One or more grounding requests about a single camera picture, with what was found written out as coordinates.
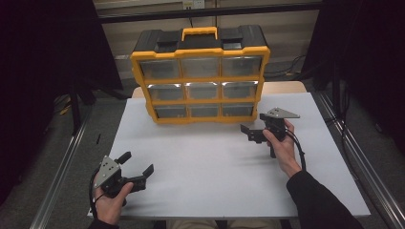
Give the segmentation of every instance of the tool box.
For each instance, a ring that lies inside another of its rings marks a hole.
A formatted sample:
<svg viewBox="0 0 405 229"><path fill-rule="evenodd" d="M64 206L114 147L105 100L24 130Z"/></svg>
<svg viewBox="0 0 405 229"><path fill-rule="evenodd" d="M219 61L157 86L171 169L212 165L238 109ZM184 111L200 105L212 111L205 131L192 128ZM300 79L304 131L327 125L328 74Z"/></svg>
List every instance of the tool box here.
<svg viewBox="0 0 405 229"><path fill-rule="evenodd" d="M156 123L256 119L270 50L259 26L143 31L133 73Z"/></svg>

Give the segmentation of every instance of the white table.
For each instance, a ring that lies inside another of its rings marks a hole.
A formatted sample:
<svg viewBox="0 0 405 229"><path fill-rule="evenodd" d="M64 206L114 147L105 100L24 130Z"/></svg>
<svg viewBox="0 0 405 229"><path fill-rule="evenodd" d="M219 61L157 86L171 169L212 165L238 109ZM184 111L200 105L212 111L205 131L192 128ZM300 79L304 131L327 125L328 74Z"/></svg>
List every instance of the white table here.
<svg viewBox="0 0 405 229"><path fill-rule="evenodd" d="M258 112L280 107L299 114L290 119L308 171L328 187L354 216L370 214L310 94L263 95ZM297 217L276 159L265 143L247 141L240 123L158 125L144 98L128 99L110 158L127 151L124 177L155 173L146 190L130 194L122 210L131 219L255 219ZM263 129L263 121L245 123Z"/></svg>

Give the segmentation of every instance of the wall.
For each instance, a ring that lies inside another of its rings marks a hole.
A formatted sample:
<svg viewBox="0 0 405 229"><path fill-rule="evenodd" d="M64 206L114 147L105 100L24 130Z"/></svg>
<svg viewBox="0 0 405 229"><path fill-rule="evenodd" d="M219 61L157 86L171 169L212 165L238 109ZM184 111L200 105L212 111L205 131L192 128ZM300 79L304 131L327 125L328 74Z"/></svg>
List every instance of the wall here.
<svg viewBox="0 0 405 229"><path fill-rule="evenodd" d="M181 0L94 0L99 15L142 13L166 10L182 10ZM244 7L273 4L290 4L318 2L313 0L205 0L206 8ZM277 64L289 65L297 56L307 53L318 10L256 13L218 17L192 18L194 27L219 26L223 28L240 25L257 24L262 27L266 41L271 49L271 68ZM137 44L140 33L144 30L172 31L190 27L187 18L105 24L103 29L116 57L117 68L121 78L133 77L128 55Z"/></svg>

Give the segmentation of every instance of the person's right hand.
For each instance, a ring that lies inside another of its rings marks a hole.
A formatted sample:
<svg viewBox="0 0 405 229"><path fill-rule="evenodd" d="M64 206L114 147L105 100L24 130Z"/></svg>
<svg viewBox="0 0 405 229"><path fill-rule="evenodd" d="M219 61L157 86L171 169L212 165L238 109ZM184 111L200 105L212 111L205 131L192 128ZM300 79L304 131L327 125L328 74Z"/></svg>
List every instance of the person's right hand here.
<svg viewBox="0 0 405 229"><path fill-rule="evenodd" d="M284 122L291 133L294 133L294 126L284 119ZM294 153L294 141L287 135L283 141L279 141L276 136L267 129L263 130L263 135L267 138L267 145L274 148L277 160L280 168L287 174L288 177L292 177L302 169L295 160Z"/></svg>

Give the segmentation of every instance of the carrying handle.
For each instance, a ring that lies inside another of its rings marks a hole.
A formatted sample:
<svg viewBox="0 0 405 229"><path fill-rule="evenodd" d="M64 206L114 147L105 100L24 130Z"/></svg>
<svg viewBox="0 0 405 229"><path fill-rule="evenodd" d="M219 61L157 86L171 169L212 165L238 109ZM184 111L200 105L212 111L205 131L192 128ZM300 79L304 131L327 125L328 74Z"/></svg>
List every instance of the carrying handle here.
<svg viewBox="0 0 405 229"><path fill-rule="evenodd" d="M215 39L218 40L218 31L216 27L186 28L182 30L181 41L184 41L186 35L201 35L212 33L215 34Z"/></svg>

